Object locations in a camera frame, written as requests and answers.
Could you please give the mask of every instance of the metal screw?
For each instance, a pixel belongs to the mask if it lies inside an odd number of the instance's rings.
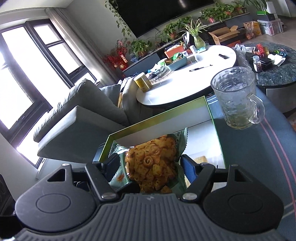
[[[195,200],[197,198],[197,195],[195,193],[192,193],[192,192],[187,192],[187,193],[183,194],[182,198],[184,200],[192,201],[192,200]]]
[[[113,193],[113,192],[105,192],[102,195],[102,199],[105,199],[105,200],[111,200],[111,199],[114,199],[116,197],[117,197],[116,193]]]

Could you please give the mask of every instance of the mug handle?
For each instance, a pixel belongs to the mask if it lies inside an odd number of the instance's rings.
[[[256,108],[254,110],[254,115],[249,119],[252,124],[259,124],[265,116],[265,107],[263,101],[255,95],[249,95],[250,101],[254,102]]]

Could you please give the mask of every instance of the gray curtain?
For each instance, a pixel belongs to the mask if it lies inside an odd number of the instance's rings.
[[[117,76],[102,61],[103,55],[96,48],[93,41],[83,33],[79,24],[71,19],[66,9],[47,8],[45,12],[80,61],[103,86],[113,85],[118,82],[120,76]]]

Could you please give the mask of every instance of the blue table mat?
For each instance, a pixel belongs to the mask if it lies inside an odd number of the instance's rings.
[[[207,98],[226,166],[239,164],[284,203],[278,232],[296,240],[296,132],[285,116],[257,88],[265,105],[265,119],[244,130],[229,127],[216,96]]]

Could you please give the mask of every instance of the sofa armrest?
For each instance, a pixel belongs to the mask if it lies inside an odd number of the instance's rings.
[[[38,144],[38,156],[89,163],[108,136],[123,128],[99,114],[76,106],[42,138]]]

